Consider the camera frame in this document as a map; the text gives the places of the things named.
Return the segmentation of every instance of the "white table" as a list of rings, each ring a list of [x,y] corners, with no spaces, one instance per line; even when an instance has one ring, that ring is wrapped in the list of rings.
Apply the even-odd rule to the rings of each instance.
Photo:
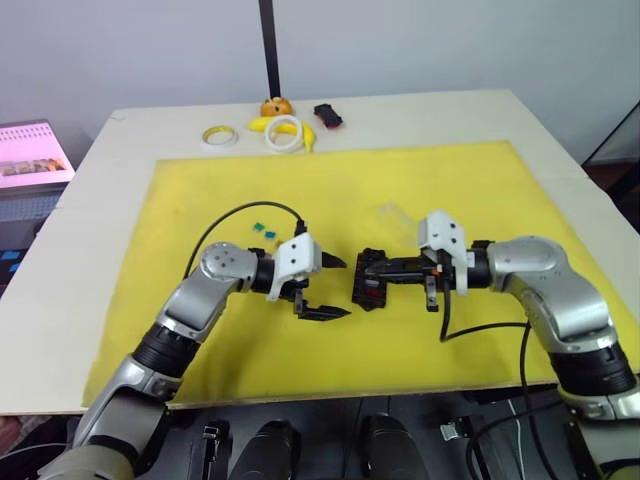
[[[313,116],[313,106],[324,102],[344,118],[344,128],[327,131]],[[294,107],[316,127],[316,152],[509,140],[640,316],[640,237],[510,91],[305,100]],[[257,110],[236,104],[112,114],[0,299],[0,414],[82,410],[156,160],[269,155],[263,137],[244,128]],[[237,145],[203,150],[200,134],[216,124],[235,127]]]

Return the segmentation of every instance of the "white wall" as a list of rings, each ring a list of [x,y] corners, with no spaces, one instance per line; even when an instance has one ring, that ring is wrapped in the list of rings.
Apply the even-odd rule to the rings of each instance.
[[[77,163],[115,108],[259,102],[259,18],[253,1],[2,0],[0,123],[49,118]]]
[[[581,161],[640,97],[638,0],[274,4],[291,98],[511,88]],[[4,0],[0,42],[0,122],[76,160],[114,108],[267,93],[256,0]]]

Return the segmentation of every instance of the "yellow mat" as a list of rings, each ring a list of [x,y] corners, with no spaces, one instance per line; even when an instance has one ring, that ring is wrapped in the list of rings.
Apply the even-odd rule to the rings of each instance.
[[[365,247],[413,256],[379,207],[392,203],[419,220],[448,212],[473,239],[510,240],[535,234],[567,250],[573,268],[605,296],[634,370],[639,329],[554,204],[507,142],[434,148],[314,153],[278,157],[167,160],[157,164],[125,256],[98,357],[87,382],[89,403],[123,356],[132,351],[181,280],[202,231],[227,210],[252,200],[292,206],[323,248],[349,264],[313,277],[311,305],[353,313],[328,323],[299,320],[292,304],[233,294],[185,374],[175,399],[198,405],[249,399],[356,393],[436,391],[518,384],[522,330],[491,330],[438,342],[441,314],[427,313],[420,286],[391,285],[387,308],[366,313],[351,303],[353,267]],[[293,219],[269,207],[245,210],[210,236],[242,247],[273,250],[255,222],[290,238]],[[523,321],[510,296],[472,291],[453,295],[450,331],[497,321]],[[532,382],[554,375],[538,342],[527,357]]]

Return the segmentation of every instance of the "red and black object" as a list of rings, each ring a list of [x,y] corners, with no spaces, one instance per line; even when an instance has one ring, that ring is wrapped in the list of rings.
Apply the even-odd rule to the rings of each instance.
[[[351,301],[360,305],[366,312],[384,308],[387,305],[387,280],[371,278],[366,274],[366,269],[370,265],[386,259],[384,250],[365,248],[358,254]]]
[[[336,128],[342,125],[342,117],[338,115],[328,103],[313,107],[314,115],[317,115],[327,128]]]

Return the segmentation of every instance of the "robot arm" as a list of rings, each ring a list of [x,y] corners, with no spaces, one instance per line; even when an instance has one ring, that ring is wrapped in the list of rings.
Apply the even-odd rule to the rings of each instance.
[[[549,355],[559,394],[574,418],[571,425],[578,427],[594,462],[640,458],[638,442],[628,441],[638,435],[640,384],[618,343],[605,300],[571,269],[560,245],[527,236],[499,243],[476,241],[465,250],[464,230],[440,211],[420,223],[418,244],[420,255],[412,258],[363,252],[359,265],[375,260],[356,275],[354,301],[365,309],[376,308],[384,302],[368,298],[367,286],[375,286],[371,293],[380,295],[386,292],[385,282],[422,284],[428,311],[438,311],[436,292],[444,293],[448,319],[446,297],[452,289],[458,295],[466,295],[467,288],[512,294]]]
[[[640,386],[618,343],[607,304],[569,266],[560,245],[521,237],[487,247],[491,288],[522,304],[560,382],[581,418],[640,418]]]
[[[164,438],[166,402],[207,339],[233,292],[267,294],[294,302],[300,318],[326,320],[348,314],[338,307],[309,308],[302,298],[309,275],[344,267],[322,252],[307,232],[283,243],[271,258],[220,242],[207,247],[195,270],[162,307],[155,323],[127,355],[82,417],[69,450],[42,479],[125,480],[155,460]]]

